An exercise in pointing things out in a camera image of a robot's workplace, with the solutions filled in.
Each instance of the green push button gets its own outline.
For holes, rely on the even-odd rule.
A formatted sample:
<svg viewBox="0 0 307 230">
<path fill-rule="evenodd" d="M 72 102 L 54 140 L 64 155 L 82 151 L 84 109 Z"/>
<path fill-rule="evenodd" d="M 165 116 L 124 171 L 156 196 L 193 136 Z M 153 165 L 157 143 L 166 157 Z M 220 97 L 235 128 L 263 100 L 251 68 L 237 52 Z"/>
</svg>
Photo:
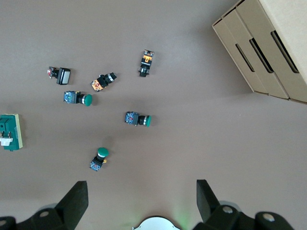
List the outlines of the green push button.
<svg viewBox="0 0 307 230">
<path fill-rule="evenodd" d="M 92 103 L 92 100 L 93 100 L 93 97 L 89 94 L 89 95 L 87 95 L 87 96 L 85 97 L 85 99 L 84 99 L 84 104 L 85 104 L 86 106 L 90 106 L 91 103 Z"/>
<path fill-rule="evenodd" d="M 98 149 L 98 155 L 100 157 L 105 158 L 105 157 L 107 157 L 109 155 L 109 151 L 106 148 L 99 148 Z"/>
<path fill-rule="evenodd" d="M 147 120 L 146 120 L 146 122 L 145 122 L 145 124 L 147 125 L 147 127 L 149 127 L 150 126 L 150 122 L 152 121 L 152 116 L 148 116 L 147 117 Z"/>
</svg>

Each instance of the white circular object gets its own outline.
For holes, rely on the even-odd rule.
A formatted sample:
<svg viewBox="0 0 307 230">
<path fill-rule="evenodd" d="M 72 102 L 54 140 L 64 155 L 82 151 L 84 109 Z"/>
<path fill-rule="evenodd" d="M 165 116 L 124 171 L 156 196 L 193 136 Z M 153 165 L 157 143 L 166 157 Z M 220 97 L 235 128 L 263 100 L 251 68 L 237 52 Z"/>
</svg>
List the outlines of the white circular object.
<svg viewBox="0 0 307 230">
<path fill-rule="evenodd" d="M 137 228 L 133 230 L 180 230 L 176 228 L 171 221 L 164 217 L 150 217 L 144 220 Z"/>
</svg>

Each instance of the green electrical component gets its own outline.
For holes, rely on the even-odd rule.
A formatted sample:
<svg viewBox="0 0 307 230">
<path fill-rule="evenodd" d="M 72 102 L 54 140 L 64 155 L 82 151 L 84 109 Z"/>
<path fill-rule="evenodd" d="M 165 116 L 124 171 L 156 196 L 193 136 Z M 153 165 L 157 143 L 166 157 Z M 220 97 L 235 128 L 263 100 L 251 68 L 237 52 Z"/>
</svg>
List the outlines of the green electrical component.
<svg viewBox="0 0 307 230">
<path fill-rule="evenodd" d="M 18 114 L 0 115 L 0 142 L 9 151 L 23 147 Z"/>
</svg>

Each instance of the cardboard box slot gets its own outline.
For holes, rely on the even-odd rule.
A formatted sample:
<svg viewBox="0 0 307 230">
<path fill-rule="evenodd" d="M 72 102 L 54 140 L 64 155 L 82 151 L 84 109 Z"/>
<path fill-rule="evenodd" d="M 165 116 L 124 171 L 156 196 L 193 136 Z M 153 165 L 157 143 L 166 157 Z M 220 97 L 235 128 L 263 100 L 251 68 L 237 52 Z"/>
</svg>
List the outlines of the cardboard box slot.
<svg viewBox="0 0 307 230">
<path fill-rule="evenodd" d="M 265 55 L 261 51 L 259 45 L 257 44 L 256 40 L 254 38 L 250 39 L 250 44 L 254 48 L 256 54 L 258 55 L 260 61 L 263 63 L 265 69 L 268 73 L 274 73 L 274 70 L 272 69 L 271 65 L 269 64 L 268 60 L 266 59 Z"/>
<path fill-rule="evenodd" d="M 236 44 L 236 48 L 238 49 L 239 53 L 241 54 L 242 58 L 245 60 L 247 66 L 249 67 L 250 71 L 255 72 L 254 68 L 251 66 L 251 63 L 249 62 L 248 58 L 244 54 L 243 50 L 239 46 L 239 44 Z"/>
<path fill-rule="evenodd" d="M 290 57 L 287 49 L 284 47 L 283 42 L 281 41 L 280 37 L 278 36 L 276 30 L 271 32 L 271 36 L 273 37 L 277 47 L 279 48 L 280 52 L 282 53 L 284 59 L 286 59 L 288 65 L 290 66 L 293 73 L 299 73 L 298 69 L 296 68 L 292 58 Z"/>
</svg>

